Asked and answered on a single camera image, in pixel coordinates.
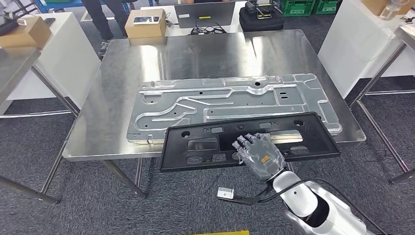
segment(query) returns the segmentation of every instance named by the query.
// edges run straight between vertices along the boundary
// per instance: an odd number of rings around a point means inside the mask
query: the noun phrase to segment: green crate
[[[282,13],[284,16],[309,16],[316,0],[283,0]]]
[[[334,14],[337,9],[337,1],[333,0],[316,0],[313,8],[313,14]]]
[[[46,3],[68,3],[73,2],[73,0],[45,0]]]

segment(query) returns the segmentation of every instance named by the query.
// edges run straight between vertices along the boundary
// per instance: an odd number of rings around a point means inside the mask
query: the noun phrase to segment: power cord
[[[179,25],[178,23],[173,23],[173,22],[171,22],[169,19],[168,19],[168,17],[170,16],[170,12],[168,12],[167,14],[166,14],[166,25],[167,25],[167,27],[171,27],[172,25]]]
[[[200,21],[209,22],[212,24],[216,24],[217,26],[208,26],[208,27],[198,27],[197,23]],[[198,34],[221,34],[221,33],[227,33],[220,24],[208,21],[208,20],[196,20],[195,22],[195,28],[192,29],[190,32],[190,35],[198,35]]]
[[[276,194],[274,194],[270,197],[267,197],[265,199],[259,200],[258,202],[259,203],[264,203],[264,202],[271,201],[272,199],[280,196],[281,194],[285,193],[286,191],[288,191],[288,190],[290,190],[290,189],[292,189],[292,188],[294,188],[298,185],[304,184],[305,182],[308,182],[308,181],[321,181],[321,182],[324,182],[324,183],[328,184],[330,187],[332,187],[334,190],[336,190],[352,207],[354,207],[357,210],[357,212],[359,212],[366,220],[368,220],[374,227],[376,227],[383,235],[388,235],[377,224],[375,224],[371,219],[369,219],[368,216],[365,215],[355,204],[353,204],[350,199],[348,199],[342,192],[340,192],[340,190],[338,190],[334,185],[332,185],[329,181],[327,181],[325,179],[309,178],[309,179],[304,179],[304,180],[298,181],[298,182],[286,187],[285,189],[281,190],[280,192],[278,192],[278,193],[276,193]]]

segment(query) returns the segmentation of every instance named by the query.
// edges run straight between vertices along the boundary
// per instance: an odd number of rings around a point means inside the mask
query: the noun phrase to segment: white label
[[[183,14],[183,15],[179,15],[179,18],[190,18],[189,14]]]

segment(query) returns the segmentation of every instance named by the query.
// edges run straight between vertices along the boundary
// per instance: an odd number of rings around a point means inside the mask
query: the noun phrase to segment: black plastic frame
[[[212,133],[212,128],[222,127],[220,133]],[[160,172],[198,170],[240,165],[238,159],[232,158],[236,150],[231,143],[239,135],[247,133],[270,133],[282,130],[298,130],[303,141],[276,144],[287,162],[317,160],[340,156],[340,151],[320,117],[314,113],[292,115],[253,117],[232,119],[218,122],[200,123],[169,127],[166,131]],[[188,151],[190,140],[216,138],[218,146],[210,150]],[[305,146],[308,153],[294,154],[292,147]],[[213,156],[222,156],[223,161],[214,161]],[[188,164],[187,158],[197,156],[200,163]]]

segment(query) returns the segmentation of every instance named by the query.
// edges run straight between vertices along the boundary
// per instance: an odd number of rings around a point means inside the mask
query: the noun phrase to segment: person's leg
[[[99,0],[81,0],[84,7],[87,9],[92,18],[92,22],[98,31],[101,33],[103,40],[111,40],[114,35],[108,25],[108,20],[102,12],[101,3]]]
[[[115,20],[118,23],[119,29],[121,29],[122,35],[127,37],[127,33],[125,32],[125,23],[127,22],[128,14],[124,11],[121,0],[103,0],[103,2],[114,13]]]

